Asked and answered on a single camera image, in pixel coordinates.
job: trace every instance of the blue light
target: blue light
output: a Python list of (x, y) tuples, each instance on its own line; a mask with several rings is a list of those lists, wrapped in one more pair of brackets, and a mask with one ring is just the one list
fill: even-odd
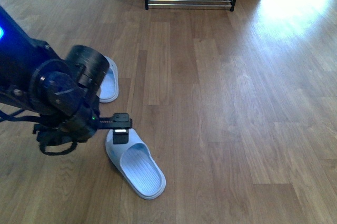
[(4, 36), (4, 30), (0, 27), (0, 39)]

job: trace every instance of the black cable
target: black cable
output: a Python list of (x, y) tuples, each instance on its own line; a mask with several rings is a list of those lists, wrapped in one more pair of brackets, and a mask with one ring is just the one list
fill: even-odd
[(0, 118), (8, 121), (30, 121), (33, 123), (45, 124), (45, 119), (38, 116), (22, 116), (22, 117), (12, 117), (11, 115), (5, 114), (0, 110)]
[(49, 151), (46, 151), (46, 147), (48, 146), (48, 143), (40, 143), (40, 151), (45, 154), (45, 155), (48, 155), (48, 156), (62, 156), (62, 155), (67, 155), (69, 154), (70, 152), (73, 152), (76, 147), (77, 147), (77, 142), (76, 141), (73, 141), (72, 142), (72, 145), (69, 147), (69, 149), (65, 149), (61, 152), (49, 152)]
[(10, 115), (8, 115), (8, 116), (11, 116), (11, 117), (17, 116), (17, 115), (21, 114), (21, 113), (24, 112), (24, 111), (26, 111), (26, 110), (24, 110), (24, 109), (19, 109), (18, 111), (15, 111), (14, 113), (12, 113), (12, 114), (10, 114)]

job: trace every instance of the robotic arm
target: robotic arm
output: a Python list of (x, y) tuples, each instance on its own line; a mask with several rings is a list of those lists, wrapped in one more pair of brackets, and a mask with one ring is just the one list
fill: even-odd
[[(108, 68), (102, 54), (82, 45), (62, 60), (47, 42), (30, 38), (0, 6), (0, 103), (39, 114), (17, 118), (0, 111), (0, 117), (38, 123), (33, 133), (38, 133), (44, 154), (68, 154), (98, 129), (112, 129), (115, 144), (128, 142), (128, 114), (100, 118), (96, 93)], [(67, 142), (72, 142), (68, 150), (46, 151)]]

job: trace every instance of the wooden floor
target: wooden floor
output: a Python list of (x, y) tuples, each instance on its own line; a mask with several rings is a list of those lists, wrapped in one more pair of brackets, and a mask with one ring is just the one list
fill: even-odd
[(107, 157), (106, 130), (47, 157), (33, 124), (4, 122), (0, 223), (337, 223), (337, 0), (0, 4), (61, 57), (83, 44), (117, 63), (102, 116), (130, 113), (167, 180), (143, 200)]

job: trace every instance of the white slipper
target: white slipper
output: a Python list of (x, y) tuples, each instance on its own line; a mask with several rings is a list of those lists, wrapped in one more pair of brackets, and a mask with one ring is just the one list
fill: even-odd
[(101, 93), (99, 94), (100, 102), (108, 103), (118, 97), (118, 71), (115, 62), (105, 57), (109, 64), (109, 70), (101, 83)]
[(166, 186), (165, 176), (134, 129), (129, 130), (128, 143), (118, 145), (113, 144), (110, 130), (105, 148), (112, 163), (141, 198), (150, 200), (162, 194)]

